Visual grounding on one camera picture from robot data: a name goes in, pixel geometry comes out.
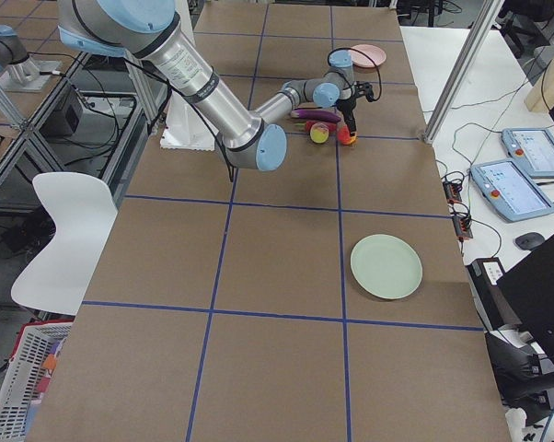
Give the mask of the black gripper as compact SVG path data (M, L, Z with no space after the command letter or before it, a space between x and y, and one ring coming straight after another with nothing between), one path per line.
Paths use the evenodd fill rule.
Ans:
M341 113L344 122L340 127L340 136L348 138L356 136L356 121L354 119L355 101L353 99L338 100L337 110Z

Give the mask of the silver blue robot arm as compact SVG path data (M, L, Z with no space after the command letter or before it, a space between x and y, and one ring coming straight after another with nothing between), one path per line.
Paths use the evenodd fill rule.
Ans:
M283 163L287 140L277 121L299 104L313 102L342 113L348 140L356 138L353 111L358 85L348 51L329 55L321 78L286 83L256 110L247 110L181 30L172 1L61 1L62 42L111 57L131 52L152 63L218 131L216 151L236 168L272 171Z

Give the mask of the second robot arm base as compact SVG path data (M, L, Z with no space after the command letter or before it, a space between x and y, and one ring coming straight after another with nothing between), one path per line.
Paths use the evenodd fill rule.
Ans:
M40 92L62 63L38 60L26 49L15 30L0 25L0 86L5 91Z

